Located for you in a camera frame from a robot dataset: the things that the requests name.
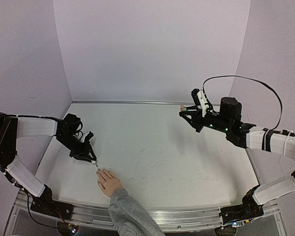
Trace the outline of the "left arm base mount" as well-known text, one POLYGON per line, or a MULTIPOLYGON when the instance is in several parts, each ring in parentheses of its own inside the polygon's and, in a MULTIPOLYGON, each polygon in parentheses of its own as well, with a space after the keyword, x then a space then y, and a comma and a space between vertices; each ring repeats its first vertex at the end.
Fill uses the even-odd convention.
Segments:
POLYGON ((70 220, 72 218, 74 206, 69 203, 52 201, 51 203, 34 200, 30 210, 44 215, 70 220))

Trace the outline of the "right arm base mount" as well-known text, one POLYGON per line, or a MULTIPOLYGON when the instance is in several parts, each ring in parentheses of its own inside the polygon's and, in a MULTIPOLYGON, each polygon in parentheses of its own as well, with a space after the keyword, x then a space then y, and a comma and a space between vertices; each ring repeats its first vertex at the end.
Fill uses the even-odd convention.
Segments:
POLYGON ((222 217, 222 222, 224 225, 237 222, 251 220, 253 218, 263 216, 264 211, 262 207, 257 207, 256 209, 250 209, 247 206, 236 205, 223 207, 219 216, 222 217))

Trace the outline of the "grey sleeved forearm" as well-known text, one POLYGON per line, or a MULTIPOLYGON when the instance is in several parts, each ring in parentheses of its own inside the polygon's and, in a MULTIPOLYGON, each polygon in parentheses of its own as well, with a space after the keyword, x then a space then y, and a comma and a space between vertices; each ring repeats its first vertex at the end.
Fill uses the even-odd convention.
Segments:
POLYGON ((148 212, 125 189, 113 193, 108 212, 120 236, 164 235, 148 212))

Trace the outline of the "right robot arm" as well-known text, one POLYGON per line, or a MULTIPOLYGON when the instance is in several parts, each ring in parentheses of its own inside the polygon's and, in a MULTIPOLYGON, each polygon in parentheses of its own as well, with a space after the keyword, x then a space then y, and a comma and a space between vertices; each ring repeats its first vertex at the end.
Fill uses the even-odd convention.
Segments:
MULTIPOLYGON (((194 99, 195 105, 180 107, 179 115, 196 132, 204 127, 225 133, 227 141, 243 149, 259 149, 295 161, 295 133, 276 131, 241 121, 242 105, 233 97, 223 97, 219 112, 215 113, 204 96, 194 99)), ((277 180, 257 185, 242 198, 240 205, 224 207, 220 216, 224 223, 250 220, 262 216, 265 203, 295 192, 295 170, 277 180)))

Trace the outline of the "mannequin hand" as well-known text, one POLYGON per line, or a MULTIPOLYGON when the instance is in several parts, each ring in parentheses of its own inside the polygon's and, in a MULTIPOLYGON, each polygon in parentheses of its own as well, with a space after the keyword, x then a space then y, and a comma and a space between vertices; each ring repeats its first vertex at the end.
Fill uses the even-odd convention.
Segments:
POLYGON ((98 186, 105 196, 111 198, 115 191, 123 188, 120 180, 113 172, 106 169, 98 169, 96 174, 98 177, 98 186))

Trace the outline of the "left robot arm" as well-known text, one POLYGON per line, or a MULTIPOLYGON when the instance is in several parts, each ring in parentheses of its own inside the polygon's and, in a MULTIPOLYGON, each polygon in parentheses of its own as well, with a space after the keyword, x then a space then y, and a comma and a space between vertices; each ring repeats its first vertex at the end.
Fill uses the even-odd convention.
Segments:
POLYGON ((0 170, 12 184, 39 198, 37 206, 51 215, 57 209, 51 189, 29 170, 18 152, 19 140, 28 137, 52 137, 69 150, 78 161, 97 164, 91 145, 94 134, 83 134, 81 118, 67 114, 64 118, 34 115, 11 115, 0 112, 0 170))

